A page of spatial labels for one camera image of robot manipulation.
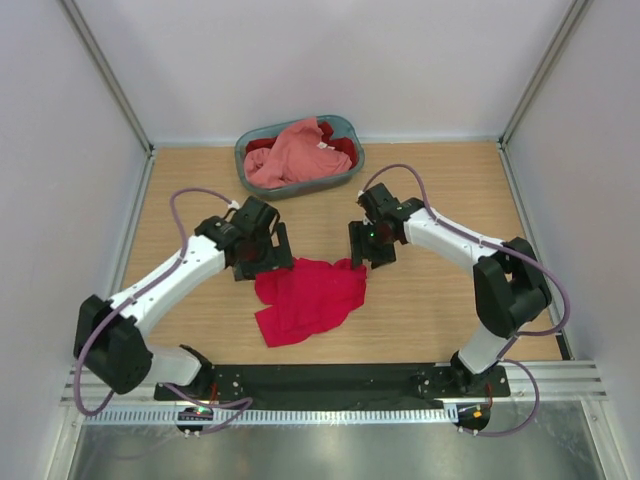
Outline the magenta red t shirt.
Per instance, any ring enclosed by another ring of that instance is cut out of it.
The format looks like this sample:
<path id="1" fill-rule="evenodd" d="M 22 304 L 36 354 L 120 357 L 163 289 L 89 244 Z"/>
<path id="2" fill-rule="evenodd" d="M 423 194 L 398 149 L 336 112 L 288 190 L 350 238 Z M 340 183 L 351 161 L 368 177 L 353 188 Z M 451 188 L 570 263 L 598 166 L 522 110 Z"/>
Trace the magenta red t shirt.
<path id="1" fill-rule="evenodd" d="M 367 269 L 348 258 L 333 264 L 297 258 L 291 269 L 257 276 L 255 292 L 266 306 L 255 313 L 269 348 L 300 343 L 342 325 L 365 302 Z"/>

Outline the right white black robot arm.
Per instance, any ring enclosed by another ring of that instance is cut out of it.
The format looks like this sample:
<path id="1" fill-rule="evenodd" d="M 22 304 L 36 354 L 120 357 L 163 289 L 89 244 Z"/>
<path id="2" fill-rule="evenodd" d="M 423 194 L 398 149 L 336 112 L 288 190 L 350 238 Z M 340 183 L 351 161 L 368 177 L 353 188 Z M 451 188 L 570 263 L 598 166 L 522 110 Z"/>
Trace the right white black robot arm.
<path id="1" fill-rule="evenodd" d="M 364 219 L 348 225 L 353 268 L 396 261 L 395 245 L 438 254 L 469 273 L 480 327 L 450 361 L 450 382 L 461 395 L 482 389 L 521 327 L 551 303 L 551 292 L 529 242 L 485 237 L 440 215 L 425 201 L 404 202 L 378 183 L 358 195 Z"/>

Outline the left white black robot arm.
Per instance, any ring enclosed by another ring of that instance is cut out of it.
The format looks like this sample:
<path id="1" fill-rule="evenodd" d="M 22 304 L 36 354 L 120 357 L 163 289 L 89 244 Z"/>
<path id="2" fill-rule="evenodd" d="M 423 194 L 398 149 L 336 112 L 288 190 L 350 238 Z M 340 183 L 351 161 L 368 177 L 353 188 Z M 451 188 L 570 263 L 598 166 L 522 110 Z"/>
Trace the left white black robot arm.
<path id="1" fill-rule="evenodd" d="M 229 202 L 227 212 L 203 220 L 180 249 L 129 288 L 80 306 L 74 357 L 114 393 L 127 394 L 150 381 L 158 399 L 205 398 L 214 367 L 195 349 L 153 347 L 147 339 L 159 321 L 201 283 L 226 270 L 237 281 L 293 266 L 285 224 L 279 211 L 248 197 Z"/>

